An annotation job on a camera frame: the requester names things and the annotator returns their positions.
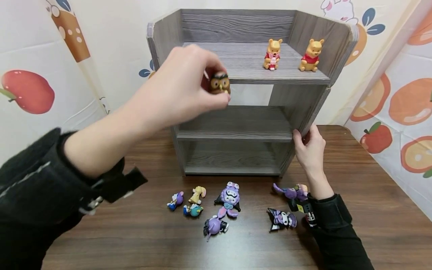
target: purple figurine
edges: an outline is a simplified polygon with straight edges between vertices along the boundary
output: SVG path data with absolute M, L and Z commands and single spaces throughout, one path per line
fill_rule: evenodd
M 181 205 L 183 203 L 183 191 L 180 191 L 179 193 L 176 193 L 172 196 L 172 201 L 170 203 L 167 203 L 166 205 L 171 211 L 174 211 L 178 205 Z
M 240 194 L 238 194 L 239 186 L 236 183 L 228 182 L 226 188 L 222 190 L 222 193 L 217 197 L 215 204 L 223 203 L 223 206 L 219 209 L 217 213 L 218 218 L 223 218 L 225 215 L 229 217 L 237 217 L 238 213 L 234 212 L 232 209 L 241 211 L 240 209 Z
M 207 242 L 209 241 L 210 236 L 217 235 L 220 232 L 228 231 L 228 226 L 228 223 L 218 219 L 216 215 L 214 215 L 211 219 L 206 220 L 204 223 L 204 236 L 207 236 Z
M 295 228 L 297 226 L 297 218 L 292 213 L 285 213 L 271 208 L 267 208 L 267 210 L 272 222 L 270 232 L 283 228 Z
M 276 192 L 284 193 L 288 199 L 298 199 L 301 202 L 308 199 L 308 187 L 303 184 L 297 184 L 293 188 L 279 188 L 273 183 L 273 188 Z

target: brown owl figurine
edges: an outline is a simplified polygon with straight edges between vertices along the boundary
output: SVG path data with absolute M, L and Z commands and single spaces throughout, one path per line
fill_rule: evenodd
M 229 78 L 228 74 L 223 71 L 219 71 L 213 74 L 212 78 L 210 79 L 209 93 L 216 95 L 223 92 L 231 94 Z

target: brown table surface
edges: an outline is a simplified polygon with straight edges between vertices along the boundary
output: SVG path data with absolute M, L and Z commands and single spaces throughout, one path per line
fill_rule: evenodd
M 320 126 L 327 141 L 324 167 L 336 193 L 342 194 L 375 268 L 432 269 L 432 223 L 340 126 Z M 134 195 L 103 203 L 95 216 L 84 217 L 57 239 L 43 269 L 323 269 L 307 229 L 269 233 L 267 207 L 289 210 L 282 196 L 272 194 L 273 182 L 283 187 L 307 183 L 296 160 L 283 179 L 273 177 L 180 176 L 171 137 L 161 131 L 127 156 L 127 170 L 137 166 L 149 182 Z M 241 213 L 229 221 L 226 234 L 207 243 L 204 221 L 217 213 L 213 201 L 233 181 L 240 185 Z M 186 218 L 171 212 L 171 196 L 207 188 L 204 211 Z

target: hand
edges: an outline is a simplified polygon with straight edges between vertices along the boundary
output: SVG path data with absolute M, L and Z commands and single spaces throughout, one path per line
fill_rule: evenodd
M 325 140 L 316 125 L 312 125 L 306 138 L 298 130 L 293 134 L 295 155 L 309 179 L 312 196 L 317 200 L 327 199 L 334 195 L 333 189 L 324 174 Z
M 219 58 L 196 45 L 176 47 L 164 64 L 125 105 L 138 118 L 138 125 L 159 130 L 195 118 L 211 110 L 224 109 L 230 95 L 207 92 L 211 77 L 225 71 Z

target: left hand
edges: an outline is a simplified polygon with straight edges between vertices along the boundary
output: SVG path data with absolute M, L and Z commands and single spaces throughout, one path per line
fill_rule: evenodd
M 215 72 L 224 71 L 219 58 L 197 45 L 175 47 L 164 64 L 124 106 L 138 125 L 159 129 L 180 124 L 211 110 L 224 109 L 230 95 L 212 95 L 206 90 Z

